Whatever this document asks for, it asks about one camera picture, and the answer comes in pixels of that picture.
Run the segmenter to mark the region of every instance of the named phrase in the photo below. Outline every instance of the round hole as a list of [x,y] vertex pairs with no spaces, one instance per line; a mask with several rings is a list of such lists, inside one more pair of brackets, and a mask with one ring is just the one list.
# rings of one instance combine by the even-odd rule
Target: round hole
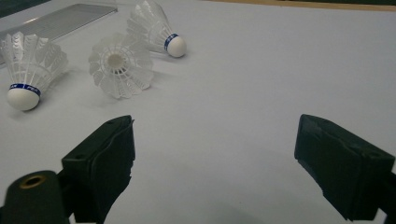
[[124,59],[122,55],[114,53],[108,56],[107,64],[113,69],[121,69],[124,66]]
[[32,189],[32,188],[39,186],[44,181],[46,181],[46,177],[43,175],[29,176],[21,182],[20,188],[21,189]]

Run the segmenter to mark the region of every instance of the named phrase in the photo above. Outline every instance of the white surface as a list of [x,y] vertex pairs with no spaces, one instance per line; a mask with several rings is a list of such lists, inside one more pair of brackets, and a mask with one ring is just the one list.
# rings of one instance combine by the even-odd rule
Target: white surface
[[8,103],[17,110],[30,110],[37,106],[40,97],[26,89],[11,89],[7,93]]
[[[185,57],[152,54],[152,85],[128,100],[92,84],[92,44],[130,8],[57,41],[68,74],[20,112],[0,70],[0,192],[60,159],[103,122],[131,114],[132,181],[116,223],[347,223],[293,158],[301,114],[329,119],[396,155],[396,14],[169,0]],[[383,223],[379,212],[374,222]]]

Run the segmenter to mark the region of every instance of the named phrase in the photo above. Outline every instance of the feather shuttlecock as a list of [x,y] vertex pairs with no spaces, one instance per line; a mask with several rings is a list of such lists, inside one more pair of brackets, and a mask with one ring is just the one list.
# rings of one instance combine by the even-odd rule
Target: feather shuttlecock
[[138,1],[127,22],[127,32],[141,35],[149,50],[177,58],[186,53],[186,42],[172,31],[163,9],[154,1]]
[[19,110],[34,108],[40,95],[67,66],[67,56],[58,45],[37,35],[17,32],[1,43],[12,85],[8,103]]
[[96,86],[115,98],[130,98],[153,78],[149,51],[139,38],[115,33],[92,48],[90,74]]

